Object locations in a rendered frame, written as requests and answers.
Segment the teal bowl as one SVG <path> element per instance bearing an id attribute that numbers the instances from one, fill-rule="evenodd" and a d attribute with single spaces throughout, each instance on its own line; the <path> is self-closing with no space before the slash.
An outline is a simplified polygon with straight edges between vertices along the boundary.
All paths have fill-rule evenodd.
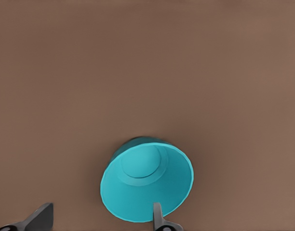
<path id="1" fill-rule="evenodd" d="M 154 203 L 164 216 L 188 197 L 194 169 L 175 145 L 155 137 L 135 137 L 111 157 L 100 182 L 100 196 L 115 217 L 133 223 L 152 221 Z"/>

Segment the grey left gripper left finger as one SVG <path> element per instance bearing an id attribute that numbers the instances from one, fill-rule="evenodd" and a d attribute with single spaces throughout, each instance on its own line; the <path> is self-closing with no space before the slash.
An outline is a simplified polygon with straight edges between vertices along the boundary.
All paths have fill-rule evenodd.
<path id="1" fill-rule="evenodd" d="M 25 220 L 0 227 L 0 231 L 52 231 L 54 204 L 44 203 Z"/>

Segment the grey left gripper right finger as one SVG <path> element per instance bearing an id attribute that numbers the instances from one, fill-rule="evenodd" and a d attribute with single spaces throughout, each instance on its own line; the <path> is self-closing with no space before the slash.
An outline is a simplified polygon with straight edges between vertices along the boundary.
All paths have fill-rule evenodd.
<path id="1" fill-rule="evenodd" d="M 164 219 L 160 203 L 153 203 L 153 231 L 183 231 L 180 224 Z"/>

